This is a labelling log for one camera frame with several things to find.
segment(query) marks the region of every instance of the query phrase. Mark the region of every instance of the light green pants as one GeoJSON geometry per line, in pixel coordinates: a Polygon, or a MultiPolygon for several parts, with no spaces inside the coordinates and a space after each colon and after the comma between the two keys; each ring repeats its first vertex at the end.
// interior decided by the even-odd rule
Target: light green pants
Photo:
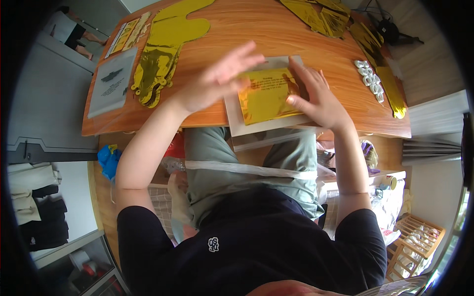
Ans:
{"type": "MultiPolygon", "coordinates": [[[[227,127],[187,128],[184,130],[186,160],[238,163],[226,143],[227,127]]],[[[275,144],[265,157],[263,166],[297,171],[314,171],[317,167],[316,135],[275,144]]],[[[296,200],[312,220],[324,213],[317,202],[316,181],[293,178],[262,177],[221,170],[186,170],[188,199],[196,228],[227,193],[267,185],[296,200]]]]}

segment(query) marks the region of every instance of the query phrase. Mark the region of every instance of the navy t-shirt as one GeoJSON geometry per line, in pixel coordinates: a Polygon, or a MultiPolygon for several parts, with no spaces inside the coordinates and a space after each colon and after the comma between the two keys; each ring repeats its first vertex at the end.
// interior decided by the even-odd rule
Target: navy t-shirt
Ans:
{"type": "Polygon", "coordinates": [[[140,206],[117,218],[122,273],[138,295],[246,295],[293,279],[353,295],[381,285],[387,251],[375,214],[349,214],[332,241],[280,191],[229,194],[176,248],[155,213],[140,206]]]}

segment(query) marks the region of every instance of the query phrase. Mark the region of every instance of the cabinet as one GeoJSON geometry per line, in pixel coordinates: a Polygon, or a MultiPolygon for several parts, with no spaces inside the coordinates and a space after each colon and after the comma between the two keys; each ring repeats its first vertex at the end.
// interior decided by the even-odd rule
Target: cabinet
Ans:
{"type": "Polygon", "coordinates": [[[103,231],[67,243],[37,258],[35,264],[52,295],[130,295],[103,231]]]}
{"type": "Polygon", "coordinates": [[[8,124],[9,163],[97,159],[81,135],[95,64],[40,32],[19,75],[8,124]]]}

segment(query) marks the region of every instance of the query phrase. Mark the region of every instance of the black clothing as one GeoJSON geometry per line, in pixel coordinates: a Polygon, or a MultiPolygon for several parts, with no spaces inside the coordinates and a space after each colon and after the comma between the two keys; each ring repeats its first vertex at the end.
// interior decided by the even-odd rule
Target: black clothing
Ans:
{"type": "Polygon", "coordinates": [[[357,294],[381,285],[387,251],[375,214],[348,215],[336,241],[280,191],[229,194],[176,248],[155,213],[140,206],[117,218],[120,263],[132,293],[245,295],[272,281],[294,279],[323,290],[357,294]]]}
{"type": "Polygon", "coordinates": [[[56,9],[56,12],[61,11],[64,14],[67,14],[69,12],[69,6],[60,6],[56,9]]]}
{"type": "Polygon", "coordinates": [[[19,226],[29,250],[51,249],[67,243],[69,227],[64,220],[64,213],[67,212],[64,201],[48,199],[38,205],[38,212],[41,221],[30,221],[19,226]]]}
{"type": "Polygon", "coordinates": [[[79,42],[77,40],[82,38],[82,35],[84,35],[84,32],[86,29],[82,27],[81,25],[77,24],[69,37],[67,38],[66,42],[64,44],[72,49],[76,49],[76,47],[79,45],[79,42]]]}
{"type": "Polygon", "coordinates": [[[36,189],[32,191],[33,197],[45,197],[54,193],[59,192],[59,187],[57,185],[48,185],[44,186],[40,189],[36,189]]]}

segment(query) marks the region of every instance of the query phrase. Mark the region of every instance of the blue plastic bag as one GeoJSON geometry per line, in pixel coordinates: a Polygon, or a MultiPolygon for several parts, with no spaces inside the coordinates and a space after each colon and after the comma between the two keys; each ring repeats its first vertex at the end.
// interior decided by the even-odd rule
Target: blue plastic bag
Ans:
{"type": "Polygon", "coordinates": [[[119,164],[120,156],[122,151],[117,149],[117,145],[104,146],[98,153],[97,158],[99,164],[102,167],[102,175],[104,175],[110,181],[115,178],[117,172],[117,165],[119,164]]]}

